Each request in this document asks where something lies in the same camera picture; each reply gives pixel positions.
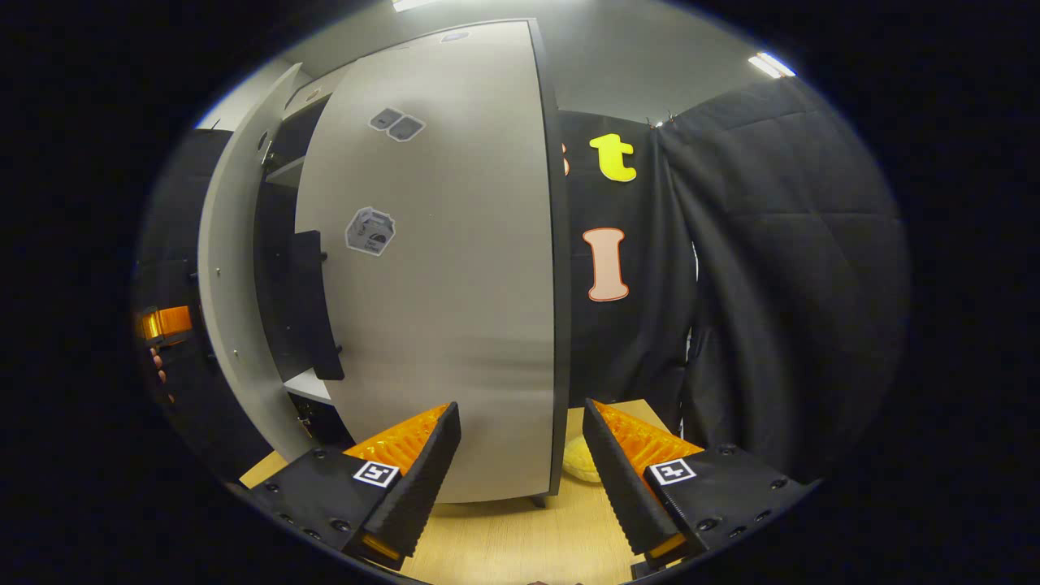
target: wooden surface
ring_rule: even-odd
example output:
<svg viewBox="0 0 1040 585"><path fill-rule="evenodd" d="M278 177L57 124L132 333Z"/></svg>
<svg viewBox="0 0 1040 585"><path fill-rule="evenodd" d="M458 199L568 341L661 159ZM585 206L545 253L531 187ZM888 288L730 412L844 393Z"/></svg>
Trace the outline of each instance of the wooden surface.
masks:
<svg viewBox="0 0 1040 585"><path fill-rule="evenodd" d="M661 429L645 401L612 405ZM567 440L581 434L583 409L567 412ZM252 487L286 465L272 453L242 476ZM617 585L643 560L628 541L601 484L566 472L560 494L544 509L518 498L475 504L438 504L415 556L400 573L434 585Z"/></svg>

